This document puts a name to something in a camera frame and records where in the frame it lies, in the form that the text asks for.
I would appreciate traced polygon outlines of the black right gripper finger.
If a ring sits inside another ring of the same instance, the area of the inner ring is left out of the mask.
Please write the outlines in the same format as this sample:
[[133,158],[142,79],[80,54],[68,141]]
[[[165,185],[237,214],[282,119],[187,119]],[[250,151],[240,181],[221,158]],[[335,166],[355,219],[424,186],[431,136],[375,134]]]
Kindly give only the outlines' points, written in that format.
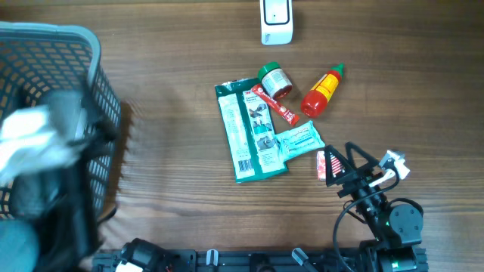
[[[360,146],[354,144],[353,142],[350,141],[345,143],[345,148],[346,148],[347,160],[349,162],[349,165],[353,169],[367,170],[379,165],[379,161],[375,157],[373,157],[372,155],[364,151],[362,148],[360,148]],[[362,158],[366,160],[366,163],[364,165],[359,167],[356,166],[355,160],[352,154],[353,151],[355,151],[357,154],[359,154]]]
[[341,185],[355,179],[355,168],[332,145],[324,148],[325,180],[328,187]]

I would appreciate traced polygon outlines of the red tissue packet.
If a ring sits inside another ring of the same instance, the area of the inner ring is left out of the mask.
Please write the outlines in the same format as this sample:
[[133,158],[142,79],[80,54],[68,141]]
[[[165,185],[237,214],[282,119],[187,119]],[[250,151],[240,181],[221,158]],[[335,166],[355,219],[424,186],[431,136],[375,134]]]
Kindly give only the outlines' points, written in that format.
[[[317,159],[316,166],[317,166],[318,180],[325,181],[326,180],[325,152],[324,151],[318,151],[316,159]],[[333,154],[330,155],[330,160],[331,160],[332,173],[333,173],[334,177],[336,175],[338,175],[339,173],[342,173],[342,172],[345,171],[341,162]]]

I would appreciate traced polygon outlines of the teal wet wipes pack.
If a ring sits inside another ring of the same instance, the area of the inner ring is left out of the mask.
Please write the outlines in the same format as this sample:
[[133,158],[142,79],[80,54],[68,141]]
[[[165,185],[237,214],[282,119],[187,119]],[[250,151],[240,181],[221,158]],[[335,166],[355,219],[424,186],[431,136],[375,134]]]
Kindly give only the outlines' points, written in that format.
[[279,147],[279,158],[286,162],[307,152],[326,146],[313,121],[275,135]]

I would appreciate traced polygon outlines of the red candy bar wrapper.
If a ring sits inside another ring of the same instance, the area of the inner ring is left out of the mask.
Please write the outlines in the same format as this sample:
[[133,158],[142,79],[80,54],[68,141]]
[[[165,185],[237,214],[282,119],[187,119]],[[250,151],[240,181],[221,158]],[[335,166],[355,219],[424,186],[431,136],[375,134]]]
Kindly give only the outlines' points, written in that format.
[[251,91],[266,102],[279,116],[281,116],[290,125],[295,126],[299,121],[299,116],[287,109],[281,103],[268,96],[260,84],[254,85]]

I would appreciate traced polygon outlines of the red sauce squeeze bottle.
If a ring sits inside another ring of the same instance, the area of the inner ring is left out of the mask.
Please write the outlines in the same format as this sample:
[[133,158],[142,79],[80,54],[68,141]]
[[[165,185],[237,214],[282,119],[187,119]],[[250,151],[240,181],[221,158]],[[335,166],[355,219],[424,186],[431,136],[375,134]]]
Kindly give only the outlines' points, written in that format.
[[302,112],[308,117],[320,116],[326,109],[344,74],[344,64],[330,68],[311,88],[301,103]]

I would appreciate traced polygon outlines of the green sponge package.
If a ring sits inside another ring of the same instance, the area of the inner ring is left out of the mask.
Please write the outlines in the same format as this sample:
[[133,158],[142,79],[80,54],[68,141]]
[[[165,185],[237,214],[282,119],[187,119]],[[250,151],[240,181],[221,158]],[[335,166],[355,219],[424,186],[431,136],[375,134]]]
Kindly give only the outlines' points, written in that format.
[[238,184],[262,181],[287,171],[275,138],[271,110],[251,91],[257,84],[258,79],[239,79],[215,87]]

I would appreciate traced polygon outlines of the green lid jar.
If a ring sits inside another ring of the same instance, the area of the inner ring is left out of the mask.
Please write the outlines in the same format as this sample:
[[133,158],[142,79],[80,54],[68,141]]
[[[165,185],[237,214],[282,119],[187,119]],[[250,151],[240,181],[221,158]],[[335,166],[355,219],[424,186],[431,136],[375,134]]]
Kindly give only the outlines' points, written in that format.
[[288,94],[292,82],[277,62],[270,62],[258,71],[258,78],[267,94],[273,99],[279,99]]

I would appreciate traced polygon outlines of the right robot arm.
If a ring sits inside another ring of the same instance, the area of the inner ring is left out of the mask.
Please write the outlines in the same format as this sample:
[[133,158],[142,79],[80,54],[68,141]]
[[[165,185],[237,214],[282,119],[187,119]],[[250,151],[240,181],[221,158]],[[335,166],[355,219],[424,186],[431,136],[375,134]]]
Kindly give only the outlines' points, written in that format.
[[[408,198],[389,201],[385,196],[410,173],[405,154],[387,150],[378,160],[352,142],[346,143],[345,148],[345,156],[331,145],[324,148],[326,185],[340,185],[338,197],[351,199],[337,218],[332,236],[334,252],[325,255],[321,269],[428,271],[426,250],[420,247],[424,226],[422,206]],[[345,215],[367,225],[374,238],[360,242],[357,248],[341,249],[337,233]]]

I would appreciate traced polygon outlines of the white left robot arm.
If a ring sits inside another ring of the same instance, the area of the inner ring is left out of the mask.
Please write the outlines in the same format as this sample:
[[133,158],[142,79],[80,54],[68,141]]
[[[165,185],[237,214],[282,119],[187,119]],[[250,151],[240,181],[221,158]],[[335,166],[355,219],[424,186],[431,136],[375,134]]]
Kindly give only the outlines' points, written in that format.
[[99,247],[88,163],[110,139],[89,94],[56,91],[1,122],[1,183],[14,217],[1,225],[3,271],[72,271]]

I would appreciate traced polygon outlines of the white barcode scanner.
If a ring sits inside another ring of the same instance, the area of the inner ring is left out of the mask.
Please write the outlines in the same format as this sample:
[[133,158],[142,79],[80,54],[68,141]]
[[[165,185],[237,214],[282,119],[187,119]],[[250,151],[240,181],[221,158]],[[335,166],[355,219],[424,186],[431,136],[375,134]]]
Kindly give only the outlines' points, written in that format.
[[261,43],[285,45],[293,38],[293,1],[260,0]]

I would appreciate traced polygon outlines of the grey plastic shopping basket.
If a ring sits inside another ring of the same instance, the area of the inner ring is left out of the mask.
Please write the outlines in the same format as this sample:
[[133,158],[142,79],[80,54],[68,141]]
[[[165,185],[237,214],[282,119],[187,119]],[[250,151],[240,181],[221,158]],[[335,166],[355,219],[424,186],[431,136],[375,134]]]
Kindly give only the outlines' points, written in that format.
[[[35,107],[47,94],[89,87],[93,102],[86,105],[89,121],[77,126],[76,136],[87,138],[99,132],[103,121],[112,133],[119,131],[121,107],[101,66],[98,37],[82,26],[1,21],[1,127],[15,110]],[[116,140],[104,146],[105,155],[87,164],[93,206],[98,217],[103,212]],[[20,196],[20,187],[9,180],[1,185],[1,220],[36,217],[47,204]]]

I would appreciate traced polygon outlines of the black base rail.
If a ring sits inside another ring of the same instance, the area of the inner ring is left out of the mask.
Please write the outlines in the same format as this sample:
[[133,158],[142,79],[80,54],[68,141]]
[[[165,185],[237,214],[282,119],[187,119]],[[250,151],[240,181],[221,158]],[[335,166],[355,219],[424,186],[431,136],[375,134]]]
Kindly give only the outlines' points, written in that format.
[[163,249],[134,239],[120,250],[99,252],[92,259],[94,272],[108,271],[412,271],[430,270],[426,250],[360,248],[304,251],[219,251]]

